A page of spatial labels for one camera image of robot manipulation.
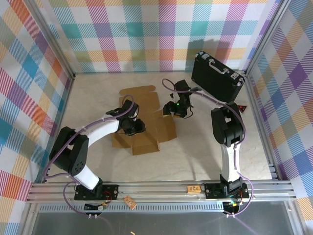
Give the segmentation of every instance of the plaid wall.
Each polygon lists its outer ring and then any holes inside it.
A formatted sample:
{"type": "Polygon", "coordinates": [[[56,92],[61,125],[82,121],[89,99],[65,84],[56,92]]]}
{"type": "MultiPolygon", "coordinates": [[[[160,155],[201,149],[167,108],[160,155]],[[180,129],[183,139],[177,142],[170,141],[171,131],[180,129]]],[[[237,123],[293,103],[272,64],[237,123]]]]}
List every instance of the plaid wall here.
{"type": "Polygon", "coordinates": [[[202,49],[242,69],[278,1],[36,0],[76,72],[191,71],[202,49]]]}
{"type": "Polygon", "coordinates": [[[0,235],[17,232],[69,79],[22,0],[0,0],[0,235]]]}
{"type": "Polygon", "coordinates": [[[266,20],[264,22],[264,25],[263,25],[263,27],[262,27],[262,29],[261,29],[257,39],[254,41],[254,44],[253,44],[253,47],[252,47],[252,49],[251,49],[251,51],[249,53],[249,56],[248,56],[247,60],[245,61],[245,65],[243,67],[243,70],[247,69],[250,61],[252,60],[252,58],[254,56],[254,53],[255,53],[255,51],[256,51],[256,49],[257,49],[257,47],[258,47],[258,45],[259,45],[259,43],[260,43],[260,41],[261,41],[261,39],[263,37],[263,35],[266,33],[267,28],[269,26],[269,23],[270,23],[272,17],[274,16],[274,13],[277,10],[277,7],[279,6],[280,2],[281,2],[281,0],[275,0],[275,3],[273,4],[273,6],[272,6],[272,8],[271,8],[271,10],[270,10],[270,12],[268,14],[268,17],[266,18],[266,20]]]}
{"type": "Polygon", "coordinates": [[[313,233],[313,0],[294,0],[251,82],[284,179],[313,233]]]}

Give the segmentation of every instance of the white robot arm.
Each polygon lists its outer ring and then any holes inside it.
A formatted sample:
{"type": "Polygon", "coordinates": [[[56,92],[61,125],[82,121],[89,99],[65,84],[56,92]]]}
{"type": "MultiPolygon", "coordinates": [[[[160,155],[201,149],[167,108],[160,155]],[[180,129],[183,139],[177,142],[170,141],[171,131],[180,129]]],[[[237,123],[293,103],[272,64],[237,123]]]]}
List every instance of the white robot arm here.
{"type": "MultiPolygon", "coordinates": [[[[132,102],[126,100],[121,108],[111,110],[106,113],[103,119],[110,117],[111,119],[101,122],[98,125],[88,129],[84,135],[79,134],[71,143],[71,147],[67,147],[54,164],[69,173],[87,190],[90,190],[95,196],[101,193],[102,180],[96,176],[86,165],[88,148],[103,138],[104,136],[124,130],[124,133],[131,136],[136,133],[145,131],[144,123],[136,118],[138,115],[139,106],[134,103],[133,108],[126,114],[120,117],[125,110],[128,110],[132,102]]],[[[51,150],[49,159],[58,152],[63,145],[76,133],[78,130],[64,127],[61,129],[55,144],[51,150]]]]}
{"type": "MultiPolygon", "coordinates": [[[[190,107],[202,108],[205,112],[211,113],[213,135],[216,141],[221,145],[222,150],[223,167],[220,175],[220,188],[223,195],[227,197],[229,194],[241,189],[243,186],[243,180],[238,174],[238,172],[240,173],[239,142],[243,138],[243,127],[238,118],[226,107],[210,110],[208,108],[207,99],[204,99],[199,95],[205,94],[201,89],[191,89],[185,80],[177,82],[174,87],[176,91],[193,91],[197,92],[198,95],[193,93],[171,94],[174,101],[170,101],[164,106],[164,115],[173,114],[184,118],[187,116],[187,110],[190,107]]],[[[237,112],[240,117],[237,104],[231,102],[227,105],[237,112]]]]}

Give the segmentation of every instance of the cardboard box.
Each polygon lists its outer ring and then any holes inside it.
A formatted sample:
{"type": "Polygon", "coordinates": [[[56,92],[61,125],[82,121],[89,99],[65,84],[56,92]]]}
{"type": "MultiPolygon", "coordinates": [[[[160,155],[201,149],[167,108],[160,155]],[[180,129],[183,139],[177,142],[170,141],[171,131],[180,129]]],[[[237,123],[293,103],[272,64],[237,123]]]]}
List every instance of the cardboard box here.
{"type": "Polygon", "coordinates": [[[172,116],[163,116],[155,86],[142,86],[122,89],[119,99],[122,106],[123,96],[131,94],[139,105],[140,118],[146,126],[146,131],[134,136],[127,136],[123,131],[112,133],[112,147],[131,148],[133,155],[160,151],[159,143],[170,141],[177,137],[172,116]]]}

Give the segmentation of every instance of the white floor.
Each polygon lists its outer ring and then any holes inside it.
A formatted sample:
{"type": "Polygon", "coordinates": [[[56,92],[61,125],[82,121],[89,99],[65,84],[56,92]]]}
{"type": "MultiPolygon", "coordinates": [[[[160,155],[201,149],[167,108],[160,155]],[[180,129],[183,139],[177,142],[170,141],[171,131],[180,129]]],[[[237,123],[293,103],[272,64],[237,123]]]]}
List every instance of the white floor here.
{"type": "MultiPolygon", "coordinates": [[[[62,126],[78,128],[101,118],[106,111],[118,107],[119,91],[123,88],[156,86],[162,109],[170,101],[170,92],[161,84],[163,78],[173,82],[185,79],[190,87],[197,86],[188,72],[79,74],[62,126]]],[[[245,88],[240,91],[236,103],[248,105],[242,114],[247,138],[240,150],[241,172],[250,179],[271,179],[245,88]]],[[[103,181],[219,180],[221,149],[213,137],[211,117],[200,109],[193,111],[194,115],[189,119],[175,119],[178,137],[161,143],[161,151],[132,156],[130,149],[112,148],[111,138],[106,136],[90,147],[87,165],[103,181]]],[[[49,175],[59,172],[62,171],[53,166],[49,175]]],[[[59,177],[51,181],[67,180],[59,177]]]]}

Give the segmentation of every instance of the small wooden block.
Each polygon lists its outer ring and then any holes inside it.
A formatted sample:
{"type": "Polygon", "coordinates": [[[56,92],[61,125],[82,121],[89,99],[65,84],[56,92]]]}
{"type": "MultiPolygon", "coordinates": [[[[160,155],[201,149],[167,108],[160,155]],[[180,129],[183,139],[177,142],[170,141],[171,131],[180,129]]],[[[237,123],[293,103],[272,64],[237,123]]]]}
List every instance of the small wooden block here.
{"type": "Polygon", "coordinates": [[[201,187],[200,187],[200,185],[187,186],[187,192],[188,193],[199,193],[199,192],[201,192],[201,187]]]}
{"type": "Polygon", "coordinates": [[[126,196],[123,200],[132,210],[135,209],[137,203],[130,197],[126,196]]]}

